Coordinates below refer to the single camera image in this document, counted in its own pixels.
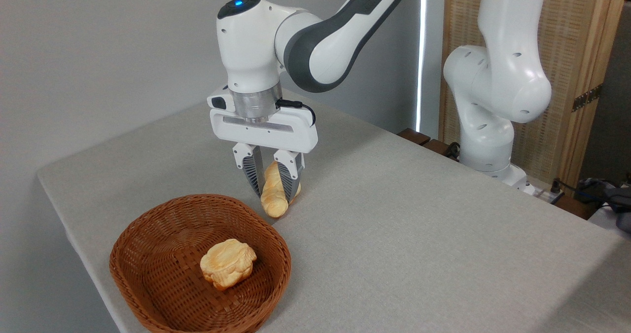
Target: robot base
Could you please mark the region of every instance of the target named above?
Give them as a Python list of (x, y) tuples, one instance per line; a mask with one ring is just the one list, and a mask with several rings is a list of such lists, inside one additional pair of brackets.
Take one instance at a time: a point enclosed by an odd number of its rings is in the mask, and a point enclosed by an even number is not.
[(491, 178), (498, 179), (504, 184), (510, 185), (527, 194), (534, 195), (535, 188), (533, 185), (528, 183), (526, 172), (514, 164), (509, 164), (509, 166), (502, 170), (482, 171), (480, 173), (490, 176)]

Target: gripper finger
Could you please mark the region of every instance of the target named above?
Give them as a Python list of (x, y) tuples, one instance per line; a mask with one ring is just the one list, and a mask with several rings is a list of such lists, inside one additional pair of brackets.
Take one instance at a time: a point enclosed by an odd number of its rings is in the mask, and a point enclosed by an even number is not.
[(278, 162), (278, 173), (282, 182), (282, 189), (287, 202), (296, 196), (300, 175), (305, 169), (304, 154), (295, 151), (278, 149), (274, 153), (274, 160)]
[(261, 147), (238, 143), (232, 148), (232, 151), (237, 167), (243, 169), (250, 186), (257, 196), (261, 197), (263, 185), (265, 185)]

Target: gray tablecloth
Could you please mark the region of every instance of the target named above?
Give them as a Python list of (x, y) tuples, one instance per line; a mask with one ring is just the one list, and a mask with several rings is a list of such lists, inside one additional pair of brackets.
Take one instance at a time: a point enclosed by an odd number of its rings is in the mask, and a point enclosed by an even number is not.
[[(309, 105), (320, 140), (302, 194), (273, 222), (291, 251), (291, 282), (262, 332), (631, 332), (630, 242)], [(264, 213), (208, 112), (200, 104), (38, 173), (122, 332), (145, 332), (108, 271), (133, 219), (192, 193)]]

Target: woven panel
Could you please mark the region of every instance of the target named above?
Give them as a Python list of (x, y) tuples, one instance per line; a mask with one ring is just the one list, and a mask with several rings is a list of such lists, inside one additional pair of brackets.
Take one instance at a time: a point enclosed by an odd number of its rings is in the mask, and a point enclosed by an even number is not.
[[(226, 239), (257, 255), (252, 274), (219, 291), (199, 267)], [(152, 332), (246, 333), (259, 329), (289, 283), (291, 258), (282, 237), (243, 202), (199, 194), (168, 201), (124, 230), (110, 272), (136, 318)]]
[[(582, 55), (581, 37), (589, 26), (593, 0), (544, 0), (539, 20), (539, 55), (543, 70), (552, 84), (552, 100), (538, 119), (528, 124), (514, 124), (515, 141), (512, 162), (527, 174), (550, 182), (557, 176), (558, 154), (566, 129), (564, 115), (570, 113), (568, 98), (574, 99), (571, 83), (575, 81), (577, 58)], [(444, 43), (451, 52), (460, 45), (484, 45), (478, 29), (480, 0), (448, 0), (448, 33)], [(442, 129), (444, 142), (457, 142), (460, 136), (456, 104), (448, 88), (442, 94)]]

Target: wicker basket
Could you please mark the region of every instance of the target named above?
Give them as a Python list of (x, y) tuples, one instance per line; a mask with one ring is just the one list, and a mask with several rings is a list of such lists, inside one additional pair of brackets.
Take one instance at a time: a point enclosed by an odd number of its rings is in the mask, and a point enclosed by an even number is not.
[[(223, 292), (205, 281), (199, 261), (236, 238), (257, 255), (252, 275)], [(282, 237), (243, 202), (216, 194), (175, 198), (149, 210), (120, 235), (110, 273), (140, 323), (152, 332), (254, 332), (289, 283)]]

